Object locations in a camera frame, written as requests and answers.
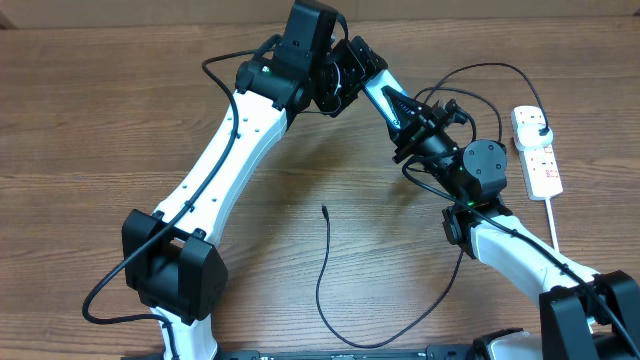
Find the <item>blue screen smartphone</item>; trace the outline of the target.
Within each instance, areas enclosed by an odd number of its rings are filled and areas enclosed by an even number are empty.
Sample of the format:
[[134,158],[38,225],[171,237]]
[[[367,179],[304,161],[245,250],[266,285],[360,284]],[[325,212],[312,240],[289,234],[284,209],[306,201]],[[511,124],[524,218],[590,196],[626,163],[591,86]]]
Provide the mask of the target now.
[[387,125],[392,130],[399,130],[400,122],[393,112],[389,100],[383,92],[385,87],[390,87],[402,95],[407,95],[406,91],[401,87],[388,69],[382,70],[380,73],[368,80],[364,85],[364,93],[386,120]]

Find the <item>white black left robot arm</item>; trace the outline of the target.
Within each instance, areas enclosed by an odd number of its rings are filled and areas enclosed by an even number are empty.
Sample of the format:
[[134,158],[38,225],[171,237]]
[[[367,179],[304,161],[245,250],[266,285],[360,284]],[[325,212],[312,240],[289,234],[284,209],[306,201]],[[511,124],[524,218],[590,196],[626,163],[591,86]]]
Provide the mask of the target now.
[[293,4],[285,29],[243,55],[229,108],[181,184],[122,230],[127,285],[161,327],[166,359],[212,359],[211,315],[228,280],[218,245],[255,169],[310,105],[337,116],[365,95],[385,118],[386,62],[360,37],[335,40],[344,17],[317,1]]

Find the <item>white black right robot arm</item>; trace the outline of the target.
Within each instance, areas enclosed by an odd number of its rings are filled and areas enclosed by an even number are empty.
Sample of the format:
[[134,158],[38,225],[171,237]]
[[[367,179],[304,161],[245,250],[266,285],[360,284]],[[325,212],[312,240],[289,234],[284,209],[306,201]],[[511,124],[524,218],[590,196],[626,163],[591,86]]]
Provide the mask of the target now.
[[430,107],[390,86],[388,104],[395,162],[420,164],[451,201],[443,211],[448,241],[494,268],[538,308],[541,333],[501,330],[477,338],[478,359],[636,359],[639,286],[623,271],[601,274],[544,243],[500,196],[507,185],[505,146],[473,138],[459,147],[446,133],[469,116],[455,101]]

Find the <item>white power strip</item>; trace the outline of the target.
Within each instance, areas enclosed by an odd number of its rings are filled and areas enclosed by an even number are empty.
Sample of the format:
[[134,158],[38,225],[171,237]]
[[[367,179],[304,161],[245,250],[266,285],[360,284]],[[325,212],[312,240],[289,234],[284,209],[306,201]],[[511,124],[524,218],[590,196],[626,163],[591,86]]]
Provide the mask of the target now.
[[[513,139],[517,123],[538,123],[546,126],[542,111],[535,106],[515,107],[511,112],[511,121]],[[552,143],[549,146],[533,150],[518,150],[518,153],[528,197],[531,200],[544,201],[563,192]]]

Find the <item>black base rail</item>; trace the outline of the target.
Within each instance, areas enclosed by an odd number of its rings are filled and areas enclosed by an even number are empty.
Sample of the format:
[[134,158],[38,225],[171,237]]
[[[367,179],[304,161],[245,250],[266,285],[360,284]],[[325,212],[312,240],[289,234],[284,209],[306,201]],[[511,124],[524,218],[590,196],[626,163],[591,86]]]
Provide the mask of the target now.
[[471,345],[429,345],[423,349],[259,352],[219,351],[215,360],[472,360]]

